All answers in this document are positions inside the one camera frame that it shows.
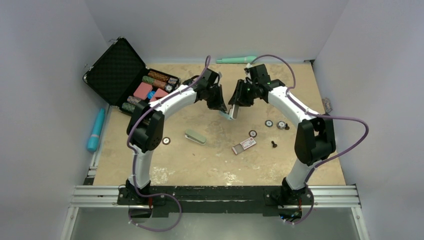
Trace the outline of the green stapler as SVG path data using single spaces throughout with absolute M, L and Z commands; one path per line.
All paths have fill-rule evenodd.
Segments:
M 184 133 L 184 137 L 200 145 L 205 145 L 207 142 L 207 138 L 204 135 L 192 129 L 187 129 Z

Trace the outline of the light blue stapler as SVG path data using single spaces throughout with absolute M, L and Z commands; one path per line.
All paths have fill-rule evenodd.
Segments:
M 219 114 L 227 120 L 236 120 L 239 113 L 239 105 L 232 104 L 228 111 L 219 111 Z

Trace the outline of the red white staple box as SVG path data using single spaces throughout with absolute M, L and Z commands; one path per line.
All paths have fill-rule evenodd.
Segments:
M 238 155 L 244 152 L 245 150 L 255 146 L 256 144 L 257 142 L 255 141 L 255 139 L 253 137 L 249 137 L 246 140 L 234 145 L 231 149 L 235 155 Z

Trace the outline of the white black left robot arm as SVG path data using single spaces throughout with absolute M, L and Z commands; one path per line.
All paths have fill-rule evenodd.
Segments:
M 142 205 L 153 196 L 150 168 L 153 152 L 164 136 L 165 121 L 198 101 L 206 101 L 210 110 L 227 110 L 220 79 L 220 73 L 205 68 L 200 75 L 185 80 L 165 97 L 136 105 L 127 128 L 126 144 L 132 150 L 133 160 L 131 174 L 125 183 L 130 199 L 136 204 Z

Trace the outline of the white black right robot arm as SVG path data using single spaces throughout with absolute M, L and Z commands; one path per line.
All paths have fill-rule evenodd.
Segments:
M 250 107 L 261 99 L 278 109 L 296 128 L 294 152 L 296 161 L 278 190 L 269 197 L 279 205 L 298 203 L 306 193 L 313 168 L 336 150 L 334 123 L 319 117 L 318 112 L 299 101 L 279 79 L 272 80 L 264 64 L 247 64 L 245 79 L 237 81 L 229 101 L 230 119 L 235 120 L 240 107 Z

